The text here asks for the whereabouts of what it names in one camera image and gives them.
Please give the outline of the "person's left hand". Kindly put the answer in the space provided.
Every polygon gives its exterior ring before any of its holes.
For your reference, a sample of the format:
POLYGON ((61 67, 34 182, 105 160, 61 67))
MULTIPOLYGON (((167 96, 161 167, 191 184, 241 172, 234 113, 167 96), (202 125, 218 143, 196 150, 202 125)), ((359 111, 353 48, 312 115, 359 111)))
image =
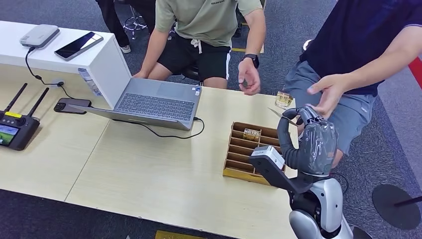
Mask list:
POLYGON ((251 58, 243 59, 238 65, 238 83, 244 94, 252 96, 260 92, 260 77, 251 58))
POLYGON ((333 74, 321 78, 318 82, 311 85, 307 92, 310 95, 322 93, 316 106, 309 105, 324 119, 328 119, 337 106, 341 96, 348 89, 350 74, 333 74))

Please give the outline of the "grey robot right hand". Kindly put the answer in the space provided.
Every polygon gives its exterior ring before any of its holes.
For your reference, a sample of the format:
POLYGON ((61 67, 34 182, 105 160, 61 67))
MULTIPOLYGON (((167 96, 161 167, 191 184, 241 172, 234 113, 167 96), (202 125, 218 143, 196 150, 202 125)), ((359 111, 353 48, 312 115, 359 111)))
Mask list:
POLYGON ((338 134, 333 123, 312 107, 291 108, 282 113, 277 133, 281 154, 288 167, 316 177, 329 175, 337 151, 338 134), (289 123, 297 115, 305 126, 298 149, 293 146, 289 135, 289 123))

